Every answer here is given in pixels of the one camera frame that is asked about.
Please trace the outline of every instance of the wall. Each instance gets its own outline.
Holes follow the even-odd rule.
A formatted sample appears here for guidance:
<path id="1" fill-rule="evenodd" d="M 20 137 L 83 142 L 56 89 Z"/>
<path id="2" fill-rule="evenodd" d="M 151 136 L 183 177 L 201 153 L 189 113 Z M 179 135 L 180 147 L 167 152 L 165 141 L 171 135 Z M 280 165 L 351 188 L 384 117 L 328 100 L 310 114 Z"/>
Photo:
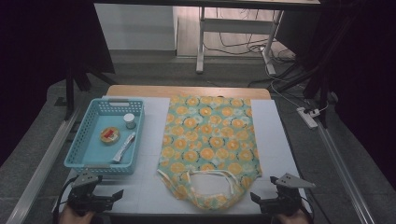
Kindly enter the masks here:
<path id="1" fill-rule="evenodd" d="M 174 7 L 95 4 L 109 49 L 175 50 Z"/>

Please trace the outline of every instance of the basket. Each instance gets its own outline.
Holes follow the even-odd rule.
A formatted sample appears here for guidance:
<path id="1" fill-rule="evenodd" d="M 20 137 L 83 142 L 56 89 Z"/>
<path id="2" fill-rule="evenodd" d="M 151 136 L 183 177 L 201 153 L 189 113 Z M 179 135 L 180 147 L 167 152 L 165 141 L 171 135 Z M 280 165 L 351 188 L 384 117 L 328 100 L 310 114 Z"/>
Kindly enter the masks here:
<path id="1" fill-rule="evenodd" d="M 134 114 L 136 127 L 126 128 L 123 116 Z M 142 100 L 93 99 L 84 115 L 77 135 L 64 160 L 64 166 L 81 173 L 89 169 L 96 175 L 131 175 L 134 173 L 140 135 L 145 118 Z M 120 139 L 111 146 L 100 140 L 100 132 L 106 127 L 117 127 Z M 132 132 L 136 132 L 134 141 L 125 151 L 120 162 L 112 159 Z"/>

